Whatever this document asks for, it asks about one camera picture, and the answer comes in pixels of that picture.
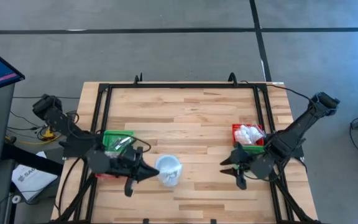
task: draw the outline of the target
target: wooden table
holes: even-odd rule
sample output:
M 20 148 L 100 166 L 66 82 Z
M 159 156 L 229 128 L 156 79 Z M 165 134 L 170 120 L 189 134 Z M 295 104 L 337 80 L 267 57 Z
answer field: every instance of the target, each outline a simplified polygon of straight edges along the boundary
M 83 86 L 78 105 L 78 126 L 82 129 L 91 126 L 98 85 L 87 82 Z M 272 86 L 268 92 L 275 126 L 286 128 L 293 121 L 287 94 Z M 269 129 L 261 93 L 260 99 Z M 174 189 L 164 187 L 153 177 L 136 185 L 131 198 L 123 192 L 125 178 L 99 179 L 92 223 L 142 223 L 144 218 L 151 223 L 209 223 L 210 219 L 218 223 L 275 223 L 268 182 L 247 179 L 247 190 L 239 190 L 234 177 L 219 172 L 225 169 L 219 163 L 232 150 L 231 124 L 253 121 L 257 121 L 257 113 L 251 89 L 114 89 L 107 129 L 133 130 L 135 136 L 149 142 L 152 149 L 144 154 L 149 165 L 153 166 L 164 154 L 173 154 L 183 164 L 183 170 Z M 66 161 L 61 180 L 73 161 Z M 80 161 L 68 178 L 62 211 L 78 191 L 82 168 Z M 285 174 L 295 200 L 306 214 L 317 218 L 305 168 L 292 160 Z M 285 218 L 284 202 L 278 193 Z M 86 195 L 81 218 L 85 217 L 87 200 Z M 54 209 L 52 218 L 56 217 Z

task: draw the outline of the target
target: plastic cup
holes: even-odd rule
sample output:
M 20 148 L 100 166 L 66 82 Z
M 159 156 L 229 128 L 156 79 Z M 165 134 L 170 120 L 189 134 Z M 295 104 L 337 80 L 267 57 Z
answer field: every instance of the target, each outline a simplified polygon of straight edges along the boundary
M 160 171 L 158 179 L 166 187 L 174 187 L 178 184 L 181 173 L 181 164 L 178 158 L 173 155 L 164 155 L 155 162 L 155 168 Z

